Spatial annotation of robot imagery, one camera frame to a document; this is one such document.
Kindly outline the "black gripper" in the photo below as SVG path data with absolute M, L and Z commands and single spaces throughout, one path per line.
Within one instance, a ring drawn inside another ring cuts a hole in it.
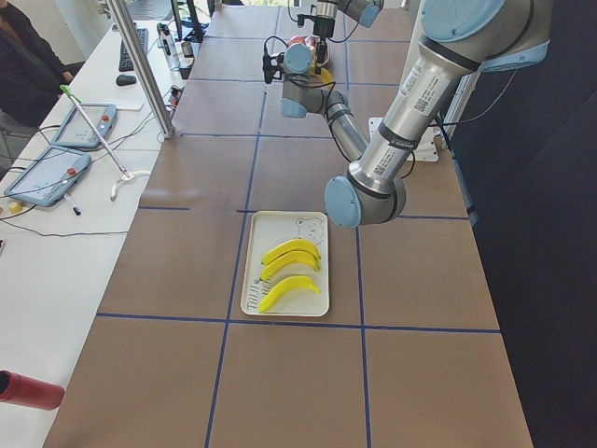
M 331 38 L 334 35 L 335 19 L 327 16 L 313 18 L 313 34 L 320 38 Z

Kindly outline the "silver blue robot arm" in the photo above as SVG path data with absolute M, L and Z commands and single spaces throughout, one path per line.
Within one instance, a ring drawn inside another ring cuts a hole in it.
M 350 163 L 345 175 L 326 185 L 326 212 L 334 223 L 355 228 L 397 217 L 406 203 L 398 171 L 460 79 L 541 62 L 548 50 L 552 6 L 550 1 L 425 2 L 419 58 L 377 129 L 366 136 L 343 95 L 311 84 L 310 74 L 324 62 L 337 12 L 369 27 L 382 2 L 318 2 L 310 17 L 319 38 L 316 47 L 295 43 L 264 56 L 263 71 L 266 80 L 278 76 L 283 81 L 283 115 L 322 115 Z
M 322 38 L 332 37 L 338 12 L 370 28 L 383 7 L 383 0 L 319 0 L 312 15 L 313 34 Z

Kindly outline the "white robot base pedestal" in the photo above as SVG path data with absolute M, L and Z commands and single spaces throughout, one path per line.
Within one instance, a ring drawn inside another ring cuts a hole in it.
M 415 21 L 407 64 L 395 100 L 373 132 L 362 160 L 386 169 L 399 168 L 414 151 L 437 113 L 450 84 L 441 60 L 421 45 L 425 37 L 422 18 Z

